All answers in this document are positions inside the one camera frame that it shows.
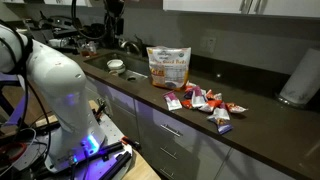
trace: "wall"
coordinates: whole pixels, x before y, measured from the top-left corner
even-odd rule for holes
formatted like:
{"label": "wall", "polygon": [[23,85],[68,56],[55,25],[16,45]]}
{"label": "wall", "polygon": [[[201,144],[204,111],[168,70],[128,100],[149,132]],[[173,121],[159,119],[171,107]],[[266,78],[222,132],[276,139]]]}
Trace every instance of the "wall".
{"label": "wall", "polygon": [[[70,7],[27,5],[28,14],[70,15]],[[86,23],[102,22],[102,8],[78,8]],[[291,74],[306,50],[320,44],[320,20],[246,15],[165,12],[162,0],[126,2],[124,37],[137,34],[147,44],[192,47],[192,53]],[[213,54],[199,48],[202,37],[216,37]]]}
{"label": "wall", "polygon": [[0,1],[0,19],[4,21],[18,21],[20,18]]}

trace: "power outlet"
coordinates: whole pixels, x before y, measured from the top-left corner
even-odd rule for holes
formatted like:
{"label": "power outlet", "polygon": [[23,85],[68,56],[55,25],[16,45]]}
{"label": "power outlet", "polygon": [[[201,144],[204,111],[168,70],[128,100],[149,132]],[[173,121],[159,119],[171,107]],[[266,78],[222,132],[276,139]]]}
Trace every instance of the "power outlet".
{"label": "power outlet", "polygon": [[201,51],[213,54],[216,46],[217,38],[216,37],[203,37],[200,41]]}

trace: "upper cabinet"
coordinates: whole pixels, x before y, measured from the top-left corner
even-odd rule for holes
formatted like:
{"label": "upper cabinet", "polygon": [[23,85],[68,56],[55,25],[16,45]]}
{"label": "upper cabinet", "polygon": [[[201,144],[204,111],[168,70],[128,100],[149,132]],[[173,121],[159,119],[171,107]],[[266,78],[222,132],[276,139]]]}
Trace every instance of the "upper cabinet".
{"label": "upper cabinet", "polygon": [[250,14],[320,17],[320,0],[253,0]]}
{"label": "upper cabinet", "polygon": [[247,14],[252,0],[163,0],[164,10]]}
{"label": "upper cabinet", "polygon": [[17,3],[17,4],[24,4],[24,0],[2,0],[4,3]]}
{"label": "upper cabinet", "polygon": [[164,10],[320,17],[320,0],[163,0]]}
{"label": "upper cabinet", "polygon": [[[72,0],[44,0],[45,4],[70,6]],[[77,0],[77,6],[87,6],[87,0]]]}

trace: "cabinet handle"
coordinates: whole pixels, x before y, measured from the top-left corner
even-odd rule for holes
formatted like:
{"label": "cabinet handle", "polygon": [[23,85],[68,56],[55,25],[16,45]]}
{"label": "cabinet handle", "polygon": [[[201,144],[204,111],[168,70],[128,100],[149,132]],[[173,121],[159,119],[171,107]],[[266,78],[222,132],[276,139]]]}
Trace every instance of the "cabinet handle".
{"label": "cabinet handle", "polygon": [[176,136],[178,136],[178,137],[181,136],[181,135],[179,134],[179,131],[176,131],[176,130],[174,130],[174,129],[171,129],[171,128],[168,126],[168,124],[162,124],[162,125],[160,125],[160,126],[161,126],[163,129],[171,132],[172,134],[174,134],[174,135],[176,135]]}
{"label": "cabinet handle", "polygon": [[169,176],[171,179],[174,179],[174,178],[173,178],[174,173],[171,173],[171,175],[170,175],[169,173],[166,172],[165,169],[166,169],[166,168],[164,167],[163,169],[160,169],[160,171],[162,171],[165,175]]}
{"label": "cabinet handle", "polygon": [[242,11],[245,5],[245,0],[242,0],[241,4],[240,4],[240,9],[239,11]]}
{"label": "cabinet handle", "polygon": [[260,3],[261,3],[261,0],[258,0],[256,6],[254,7],[254,12],[258,12],[259,7],[260,7]]}
{"label": "cabinet handle", "polygon": [[175,157],[175,155],[176,155],[177,153],[171,154],[171,153],[169,153],[169,152],[166,150],[166,148],[167,148],[167,147],[165,147],[165,148],[160,147],[160,149],[161,149],[163,152],[165,152],[166,154],[168,154],[169,156],[171,156],[173,159],[178,159],[177,157]]}

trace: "faucet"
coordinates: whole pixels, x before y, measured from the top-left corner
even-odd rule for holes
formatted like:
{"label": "faucet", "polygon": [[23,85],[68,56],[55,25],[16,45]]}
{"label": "faucet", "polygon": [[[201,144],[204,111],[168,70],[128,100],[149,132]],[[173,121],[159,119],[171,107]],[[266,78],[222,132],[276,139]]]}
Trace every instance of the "faucet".
{"label": "faucet", "polygon": [[119,39],[119,46],[120,46],[120,48],[125,48],[125,51],[127,52],[127,54],[132,53],[131,48],[130,48],[130,46],[131,46],[135,49],[138,56],[142,57],[142,48],[143,48],[142,40],[140,38],[138,38],[137,35],[134,35],[134,37],[137,39],[137,42]]}

